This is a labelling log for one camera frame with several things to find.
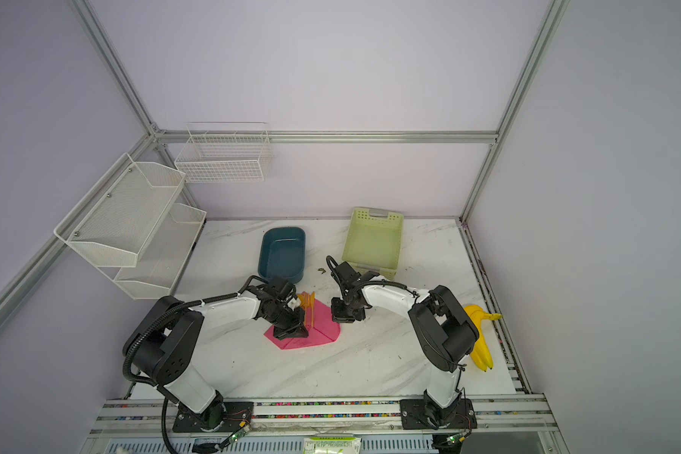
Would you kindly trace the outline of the pink paper napkin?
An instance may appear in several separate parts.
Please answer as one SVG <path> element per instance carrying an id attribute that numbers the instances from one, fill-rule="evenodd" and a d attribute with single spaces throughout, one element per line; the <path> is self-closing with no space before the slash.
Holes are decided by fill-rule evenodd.
<path id="1" fill-rule="evenodd" d="M 308 336 L 306 338 L 278 340 L 274 337 L 274 329 L 272 327 L 264 333 L 264 337 L 280 350 L 297 350 L 332 344 L 332 342 L 336 342 L 340 337 L 341 330 L 341 326 L 332 320 L 330 307 L 316 299 L 315 327 L 308 328 Z"/>

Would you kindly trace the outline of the yellow plastic fork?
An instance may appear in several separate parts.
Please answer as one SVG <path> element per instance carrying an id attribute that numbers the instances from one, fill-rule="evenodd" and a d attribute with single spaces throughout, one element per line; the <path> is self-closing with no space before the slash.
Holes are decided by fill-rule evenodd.
<path id="1" fill-rule="evenodd" d="M 315 293 L 310 293 L 306 295 L 306 327 L 314 327 L 314 304 L 315 304 Z"/>

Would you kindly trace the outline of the yellow plastic knife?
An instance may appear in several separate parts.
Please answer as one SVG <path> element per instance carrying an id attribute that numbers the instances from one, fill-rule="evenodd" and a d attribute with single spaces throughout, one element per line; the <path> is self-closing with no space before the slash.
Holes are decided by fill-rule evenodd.
<path id="1" fill-rule="evenodd" d="M 315 296 L 316 296 L 316 295 L 315 295 L 315 292 L 313 291 L 313 293 L 310 294 L 310 302 L 311 302 L 311 305 L 310 305 L 310 307 L 308 308 L 308 313 L 310 314 L 310 316 L 309 316 L 309 317 L 310 317 L 310 323 L 309 323 L 309 325 L 310 325 L 311 328 L 312 328 L 312 327 L 315 327 L 315 301 L 316 301 Z"/>

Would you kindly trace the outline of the yellow plastic spoon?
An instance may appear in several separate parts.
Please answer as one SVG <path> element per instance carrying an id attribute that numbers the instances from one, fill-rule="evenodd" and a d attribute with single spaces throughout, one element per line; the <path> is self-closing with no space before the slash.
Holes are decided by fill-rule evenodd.
<path id="1" fill-rule="evenodd" d="M 308 309 L 311 305 L 310 302 L 310 294 L 303 292 L 298 295 L 298 299 L 300 302 L 300 307 L 304 309 Z"/>

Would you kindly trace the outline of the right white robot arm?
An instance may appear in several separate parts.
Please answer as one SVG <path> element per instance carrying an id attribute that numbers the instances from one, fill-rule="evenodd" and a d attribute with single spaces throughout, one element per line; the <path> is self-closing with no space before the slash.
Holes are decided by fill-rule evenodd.
<path id="1" fill-rule="evenodd" d="M 433 366 L 421 399 L 407 399 L 403 425 L 428 429 L 474 429 L 471 401 L 460 387 L 463 360 L 470 356 L 480 329 L 472 322 L 453 292 L 445 287 L 415 289 L 387 280 L 377 272 L 360 274 L 349 263 L 329 255 L 328 271 L 340 295 L 331 299 L 336 323 L 360 323 L 366 312 L 381 308 L 406 318 L 426 359 Z"/>

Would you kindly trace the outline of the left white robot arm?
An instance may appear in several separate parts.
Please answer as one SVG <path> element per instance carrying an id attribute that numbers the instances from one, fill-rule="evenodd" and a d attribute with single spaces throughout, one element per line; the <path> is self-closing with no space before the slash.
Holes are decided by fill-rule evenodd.
<path id="1" fill-rule="evenodd" d="M 122 374 L 148 384 L 198 416 L 223 413 L 223 397 L 193 363 L 204 329 L 262 319 L 278 340 L 306 338 L 305 312 L 293 283 L 250 276 L 239 291 L 184 302 L 160 298 L 124 344 Z"/>

